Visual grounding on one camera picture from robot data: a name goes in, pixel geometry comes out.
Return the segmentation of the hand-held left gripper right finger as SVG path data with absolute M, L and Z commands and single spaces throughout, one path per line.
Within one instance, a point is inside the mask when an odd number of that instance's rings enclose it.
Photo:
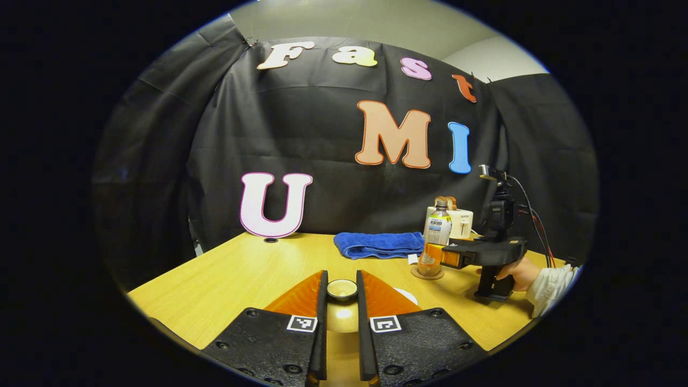
M 360 378 L 369 385 L 429 385 L 488 355 L 443 308 L 421 309 L 366 270 L 356 285 Z

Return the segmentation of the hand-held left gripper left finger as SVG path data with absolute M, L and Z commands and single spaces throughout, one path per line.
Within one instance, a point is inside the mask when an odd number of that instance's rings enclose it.
M 327 378 L 327 270 L 268 306 L 247 307 L 203 352 L 265 384 L 317 386 Z

